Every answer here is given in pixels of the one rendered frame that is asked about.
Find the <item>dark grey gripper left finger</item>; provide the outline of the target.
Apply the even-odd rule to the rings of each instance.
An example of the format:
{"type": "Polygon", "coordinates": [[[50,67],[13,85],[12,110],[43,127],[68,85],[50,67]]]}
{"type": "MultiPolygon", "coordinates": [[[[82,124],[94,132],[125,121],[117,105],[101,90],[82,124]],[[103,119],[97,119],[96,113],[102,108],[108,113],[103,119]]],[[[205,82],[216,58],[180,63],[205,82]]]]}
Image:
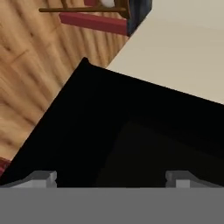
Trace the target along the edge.
{"type": "Polygon", "coordinates": [[[56,188],[56,171],[34,171],[26,178],[1,185],[1,188],[56,188]]]}

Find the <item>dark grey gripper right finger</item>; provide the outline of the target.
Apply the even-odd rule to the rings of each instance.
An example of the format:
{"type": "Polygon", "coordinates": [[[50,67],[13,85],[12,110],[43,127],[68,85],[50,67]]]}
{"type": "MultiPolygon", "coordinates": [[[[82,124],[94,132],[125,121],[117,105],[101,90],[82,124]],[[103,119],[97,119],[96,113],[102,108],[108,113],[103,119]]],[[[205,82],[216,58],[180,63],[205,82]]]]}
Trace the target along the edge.
{"type": "Polygon", "coordinates": [[[167,171],[165,179],[165,186],[170,188],[222,188],[222,185],[199,179],[189,171],[167,171]]]}

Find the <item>wooden stool with red cushion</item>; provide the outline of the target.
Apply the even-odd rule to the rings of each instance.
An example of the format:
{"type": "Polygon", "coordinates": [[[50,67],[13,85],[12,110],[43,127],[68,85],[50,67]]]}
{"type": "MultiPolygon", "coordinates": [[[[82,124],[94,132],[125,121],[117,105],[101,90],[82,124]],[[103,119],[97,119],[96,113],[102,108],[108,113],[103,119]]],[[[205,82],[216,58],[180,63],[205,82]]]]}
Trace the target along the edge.
{"type": "Polygon", "coordinates": [[[69,7],[67,0],[61,0],[61,8],[39,8],[41,13],[58,13],[64,25],[128,35],[127,22],[130,19],[130,0],[84,0],[84,7],[69,7]],[[122,19],[96,16],[94,12],[118,13],[122,19]]]}

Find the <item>dark blue-grey counter cabinet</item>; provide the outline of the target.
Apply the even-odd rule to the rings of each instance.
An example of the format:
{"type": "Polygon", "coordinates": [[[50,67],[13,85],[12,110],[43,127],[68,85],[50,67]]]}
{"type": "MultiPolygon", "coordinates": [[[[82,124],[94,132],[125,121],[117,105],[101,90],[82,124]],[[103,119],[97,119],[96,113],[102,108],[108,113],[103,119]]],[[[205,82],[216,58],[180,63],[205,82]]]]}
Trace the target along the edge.
{"type": "Polygon", "coordinates": [[[152,0],[129,0],[130,19],[127,20],[127,36],[130,37],[151,12],[152,0]]]}

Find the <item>black microwave oven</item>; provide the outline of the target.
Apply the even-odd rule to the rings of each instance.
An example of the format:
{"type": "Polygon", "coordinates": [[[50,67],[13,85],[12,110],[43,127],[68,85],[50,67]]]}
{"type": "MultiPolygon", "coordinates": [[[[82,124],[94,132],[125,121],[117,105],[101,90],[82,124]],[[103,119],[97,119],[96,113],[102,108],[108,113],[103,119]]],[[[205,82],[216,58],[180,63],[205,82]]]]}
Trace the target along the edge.
{"type": "Polygon", "coordinates": [[[60,187],[162,187],[170,171],[224,186],[224,105],[83,59],[0,177],[60,187]]]}

